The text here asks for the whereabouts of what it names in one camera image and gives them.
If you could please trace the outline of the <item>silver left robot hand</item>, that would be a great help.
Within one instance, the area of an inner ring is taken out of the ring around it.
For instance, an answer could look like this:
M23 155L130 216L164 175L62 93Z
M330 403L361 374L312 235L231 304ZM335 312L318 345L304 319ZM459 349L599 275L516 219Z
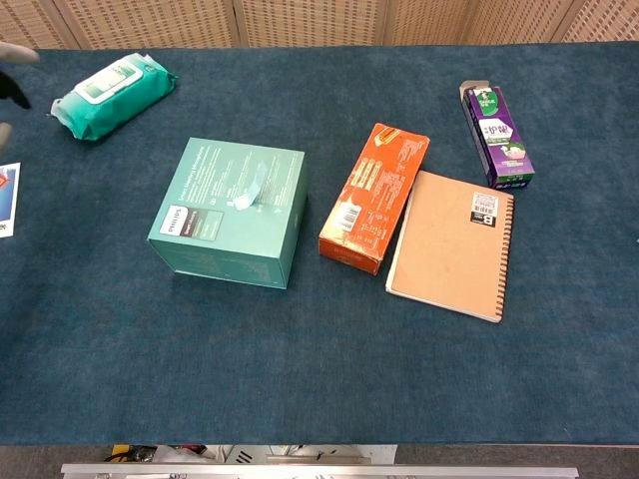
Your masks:
M35 64L40 60L40 56L31 48L2 42L1 60L11 64ZM24 110L31 108L30 101L17 81L4 72L1 72L1 99L9 99ZM9 123L1 122L1 152L6 149L12 131L13 128Z

